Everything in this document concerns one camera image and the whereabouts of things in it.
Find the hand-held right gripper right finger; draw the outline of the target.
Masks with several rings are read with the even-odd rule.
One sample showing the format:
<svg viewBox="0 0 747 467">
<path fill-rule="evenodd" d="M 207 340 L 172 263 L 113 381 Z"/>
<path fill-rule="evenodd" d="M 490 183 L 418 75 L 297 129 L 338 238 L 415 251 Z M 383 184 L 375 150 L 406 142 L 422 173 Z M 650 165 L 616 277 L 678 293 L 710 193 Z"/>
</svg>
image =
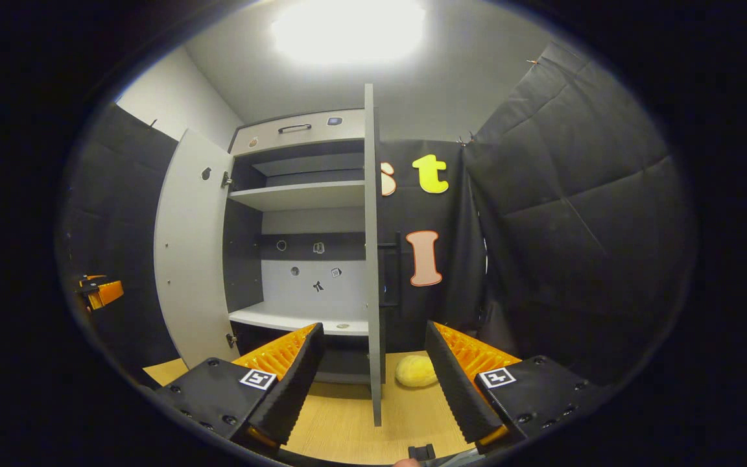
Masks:
<svg viewBox="0 0 747 467">
<path fill-rule="evenodd" d="M 544 437 L 589 416 L 608 395 L 548 357 L 513 357 L 441 323 L 427 323 L 425 349 L 460 432 L 477 449 Z"/>
</svg>

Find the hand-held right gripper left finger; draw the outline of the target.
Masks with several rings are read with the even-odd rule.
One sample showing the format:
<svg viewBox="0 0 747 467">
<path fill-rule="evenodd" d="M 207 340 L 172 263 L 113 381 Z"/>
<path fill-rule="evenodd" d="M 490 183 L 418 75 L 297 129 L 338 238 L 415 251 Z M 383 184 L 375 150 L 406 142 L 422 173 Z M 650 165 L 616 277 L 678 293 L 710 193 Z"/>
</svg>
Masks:
<svg viewBox="0 0 747 467">
<path fill-rule="evenodd" d="M 237 360 L 210 357 L 156 396 L 220 438 L 276 451 L 289 441 L 325 350 L 323 324 L 311 323 Z"/>
</svg>

